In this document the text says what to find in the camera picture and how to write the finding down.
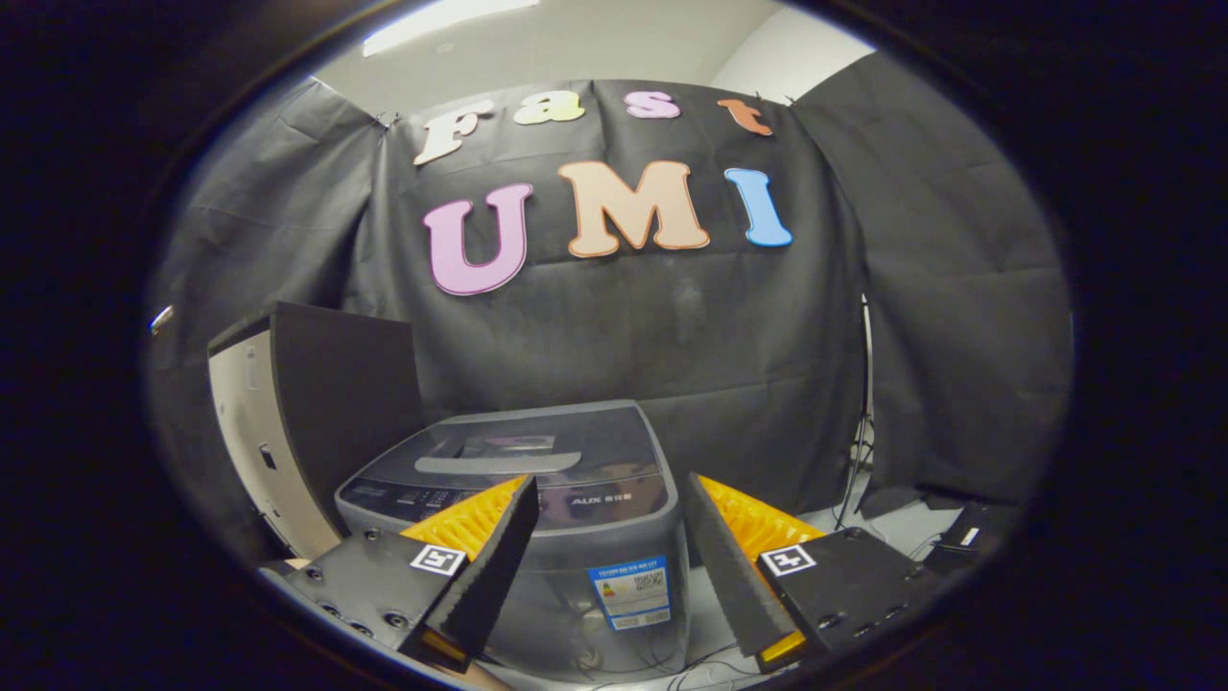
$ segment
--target screw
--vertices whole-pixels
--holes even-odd
[[[820,619],[818,622],[815,622],[815,625],[819,628],[831,628],[833,626],[840,623],[841,621],[844,621],[844,617],[840,615],[828,615]]]

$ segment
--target blue letter i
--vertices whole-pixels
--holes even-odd
[[[729,168],[725,171],[725,178],[738,185],[742,203],[745,204],[747,215],[750,216],[747,239],[761,247],[783,247],[793,241],[793,233],[781,225],[776,205],[768,194],[766,174],[745,168]]]

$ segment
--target black curtain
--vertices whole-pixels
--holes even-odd
[[[532,93],[567,90],[586,113],[570,122],[512,120]],[[640,119],[624,97],[668,93],[673,119]],[[424,166],[422,124],[489,98],[490,118],[459,150]],[[717,101],[740,98],[772,130],[739,126]],[[711,244],[670,250],[651,239],[581,259],[571,183],[561,164],[604,161],[635,188],[652,161],[689,166]],[[371,205],[359,230],[345,308],[414,323],[427,416],[635,399],[675,480],[690,471],[774,506],[834,504],[861,400],[863,349],[857,232],[831,169],[788,108],[701,86],[650,81],[537,83],[475,95],[395,123],[379,142]],[[747,211],[725,178],[765,172],[787,247],[748,242]],[[499,248],[491,190],[529,183],[528,258],[501,287],[440,290],[422,216],[457,199],[470,263]],[[613,225],[610,232],[616,233]]]
[[[147,313],[174,306],[146,362],[162,458],[209,528],[248,560],[278,554],[222,442],[206,344],[274,299],[340,306],[382,131],[318,81],[275,96],[200,162],[149,286]]]
[[[865,238],[876,436],[863,513],[927,491],[1024,501],[1072,377],[1056,221],[976,123],[884,54],[793,112]]]
[[[549,90],[578,92],[586,114],[512,122],[524,96]],[[664,91],[683,113],[636,118],[623,102],[631,91]],[[426,119],[484,97],[496,107],[458,151],[414,166]],[[758,108],[772,136],[738,125],[716,103],[727,97]],[[176,317],[155,339],[150,401],[172,475],[244,556],[274,555],[217,430],[205,345],[271,299],[411,322],[431,422],[635,399],[678,480],[699,471],[791,512],[839,500],[865,367],[858,237],[788,108],[696,86],[583,81],[478,95],[386,130],[308,81],[235,129],[201,164],[151,286],[150,313],[173,303]],[[652,161],[686,163],[711,244],[623,241],[612,255],[571,255],[576,207],[558,168],[586,160],[632,188]],[[770,177],[790,245],[748,242],[731,167]],[[485,195],[523,182],[534,191],[522,270],[491,292],[440,290],[422,216],[472,201],[465,252],[481,263],[499,247]]]

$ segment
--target gray washing machine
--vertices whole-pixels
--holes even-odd
[[[542,514],[488,654],[577,684],[683,668],[686,541],[678,491],[634,401],[462,416],[410,437],[336,491],[352,531],[404,530],[512,476]]]

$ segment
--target energy label sticker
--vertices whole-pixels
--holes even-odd
[[[597,599],[614,631],[669,621],[666,557],[588,569]]]

